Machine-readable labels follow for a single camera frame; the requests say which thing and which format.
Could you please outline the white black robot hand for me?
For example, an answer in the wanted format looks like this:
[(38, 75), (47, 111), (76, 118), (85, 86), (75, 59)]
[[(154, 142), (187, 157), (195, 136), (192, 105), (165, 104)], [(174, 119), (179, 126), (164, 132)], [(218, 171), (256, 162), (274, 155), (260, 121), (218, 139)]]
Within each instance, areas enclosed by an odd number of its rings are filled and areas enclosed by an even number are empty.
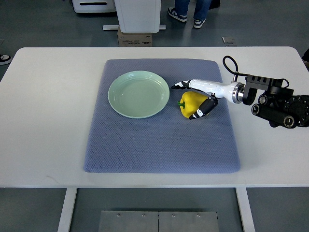
[[(195, 92), (204, 94), (210, 97), (210, 100), (204, 101), (200, 105), (200, 110), (206, 116), (209, 114), (217, 105), (220, 98), (225, 98), (231, 103), (239, 103), (237, 100), (237, 88), (238, 84), (233, 82), (229, 85), (225, 85), (219, 82), (207, 81), (207, 80), (186, 80), (178, 82), (171, 86), (172, 89), (194, 89)], [(195, 115), (190, 116), (190, 120), (194, 119)]]

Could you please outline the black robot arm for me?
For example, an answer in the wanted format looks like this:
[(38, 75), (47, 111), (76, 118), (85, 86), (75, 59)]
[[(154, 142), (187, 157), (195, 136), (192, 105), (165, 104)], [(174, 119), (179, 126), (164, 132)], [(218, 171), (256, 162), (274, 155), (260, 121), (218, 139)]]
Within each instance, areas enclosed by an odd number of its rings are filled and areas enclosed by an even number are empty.
[(231, 56), (223, 58), (224, 67), (234, 75), (232, 102), (250, 105), (254, 116), (265, 119), (270, 126), (287, 129), (309, 126), (309, 97), (294, 95), (289, 82), (256, 75), (239, 73)]

